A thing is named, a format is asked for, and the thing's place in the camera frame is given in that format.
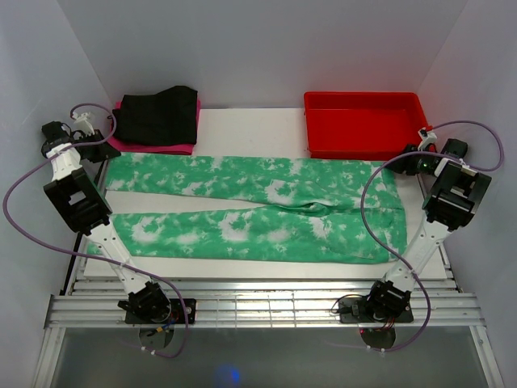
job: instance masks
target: green and white cloth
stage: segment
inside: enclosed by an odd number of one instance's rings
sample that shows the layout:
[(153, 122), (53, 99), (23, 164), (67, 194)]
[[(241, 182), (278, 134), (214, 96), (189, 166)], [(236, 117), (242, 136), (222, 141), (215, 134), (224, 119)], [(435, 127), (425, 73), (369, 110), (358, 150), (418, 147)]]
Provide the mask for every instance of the green and white cloth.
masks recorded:
[[(114, 214), (114, 226), (135, 256), (376, 264), (388, 261), (389, 253), (365, 230), (359, 201), (378, 166), (126, 153), (111, 162), (107, 189), (264, 204), (242, 210)], [(404, 251), (406, 215), (390, 171), (374, 179), (366, 210), (375, 233)]]

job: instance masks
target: stack of folded clothes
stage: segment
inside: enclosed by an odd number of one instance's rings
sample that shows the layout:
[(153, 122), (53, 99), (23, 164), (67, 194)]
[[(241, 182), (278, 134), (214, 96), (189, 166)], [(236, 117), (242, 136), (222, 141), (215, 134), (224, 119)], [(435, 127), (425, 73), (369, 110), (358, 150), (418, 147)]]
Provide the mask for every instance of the stack of folded clothes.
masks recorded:
[(125, 95), (113, 110), (108, 142), (119, 151), (190, 155), (197, 142), (197, 91), (174, 86), (156, 95)]

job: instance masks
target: folded cloth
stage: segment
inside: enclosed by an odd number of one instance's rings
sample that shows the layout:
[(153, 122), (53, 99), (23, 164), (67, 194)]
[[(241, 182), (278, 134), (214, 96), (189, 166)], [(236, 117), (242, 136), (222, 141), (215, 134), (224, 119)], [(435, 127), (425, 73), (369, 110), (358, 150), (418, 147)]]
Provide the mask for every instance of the folded cloth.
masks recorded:
[(156, 95), (125, 95), (114, 137), (143, 146), (175, 146), (197, 141), (197, 91), (174, 86)]
[[(111, 161), (106, 184), (108, 190), (264, 204), (240, 210), (114, 214), (113, 225), (135, 256), (376, 264), (388, 261), (390, 254), (365, 230), (359, 203), (364, 184), (379, 165), (122, 154)], [(391, 171), (373, 180), (365, 212), (380, 240), (398, 252), (406, 249), (406, 214)]]
[[(115, 112), (120, 110), (122, 106), (122, 101), (119, 101), (115, 104)], [(197, 112), (195, 115), (196, 126), (200, 123), (200, 110), (201, 110), (201, 101), (197, 100)], [(192, 155), (192, 151), (194, 150), (193, 144), (177, 144), (177, 145), (142, 145), (142, 144), (133, 144), (127, 143), (125, 141), (121, 141), (116, 137), (110, 137), (107, 142), (118, 151), (122, 152), (146, 152), (150, 154), (171, 154), (171, 155)]]

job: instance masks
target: pink cloth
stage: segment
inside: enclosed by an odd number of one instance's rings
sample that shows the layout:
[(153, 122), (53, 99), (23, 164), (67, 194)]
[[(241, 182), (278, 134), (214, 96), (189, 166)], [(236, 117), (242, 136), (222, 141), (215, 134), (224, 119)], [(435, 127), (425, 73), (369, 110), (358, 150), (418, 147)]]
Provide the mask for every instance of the pink cloth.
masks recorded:
[[(115, 104), (116, 109), (120, 109), (122, 102), (119, 101)], [(200, 124), (200, 110), (201, 110), (201, 101), (197, 100), (197, 113), (195, 115), (196, 123)], [(115, 139), (114, 137), (110, 137), (107, 139), (107, 142), (116, 150), (122, 152), (146, 152), (151, 154), (171, 154), (171, 155), (192, 155), (192, 151), (194, 150), (193, 144), (177, 144), (177, 145), (141, 145), (141, 144), (133, 144), (126, 143), (124, 141), (120, 141)]]

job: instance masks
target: red plastic container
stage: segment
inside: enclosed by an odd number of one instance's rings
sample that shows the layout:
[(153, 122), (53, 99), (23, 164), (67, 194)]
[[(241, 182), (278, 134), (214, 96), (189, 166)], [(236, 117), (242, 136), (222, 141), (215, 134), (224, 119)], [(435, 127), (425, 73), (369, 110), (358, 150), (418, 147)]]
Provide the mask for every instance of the red plastic container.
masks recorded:
[(415, 93), (305, 93), (311, 158), (388, 160), (427, 127)]

